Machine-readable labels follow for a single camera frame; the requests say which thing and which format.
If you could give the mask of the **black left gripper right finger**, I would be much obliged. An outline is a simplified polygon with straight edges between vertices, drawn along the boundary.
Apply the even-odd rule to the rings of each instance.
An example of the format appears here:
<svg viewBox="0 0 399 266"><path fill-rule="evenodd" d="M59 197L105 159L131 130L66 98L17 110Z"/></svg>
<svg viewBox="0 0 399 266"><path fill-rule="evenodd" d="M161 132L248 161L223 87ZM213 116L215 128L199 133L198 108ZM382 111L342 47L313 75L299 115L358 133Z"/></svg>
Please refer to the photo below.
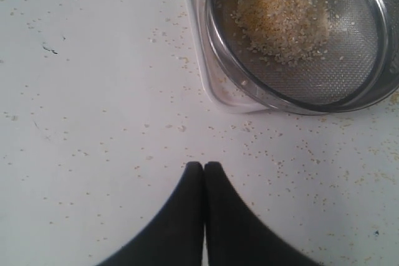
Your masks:
<svg viewBox="0 0 399 266"><path fill-rule="evenodd" d="M210 265L317 265L247 207L219 162L204 166L206 248Z"/></svg>

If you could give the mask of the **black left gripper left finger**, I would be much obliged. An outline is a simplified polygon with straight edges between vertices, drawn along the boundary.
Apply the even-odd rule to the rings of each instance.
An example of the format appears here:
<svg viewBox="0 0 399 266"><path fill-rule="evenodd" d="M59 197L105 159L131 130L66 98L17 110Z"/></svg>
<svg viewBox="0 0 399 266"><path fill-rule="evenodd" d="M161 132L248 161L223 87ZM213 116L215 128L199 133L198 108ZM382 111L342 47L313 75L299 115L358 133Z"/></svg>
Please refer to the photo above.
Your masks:
<svg viewBox="0 0 399 266"><path fill-rule="evenodd" d="M187 163L176 188L156 216L100 265L201 265L203 187L202 165Z"/></svg>

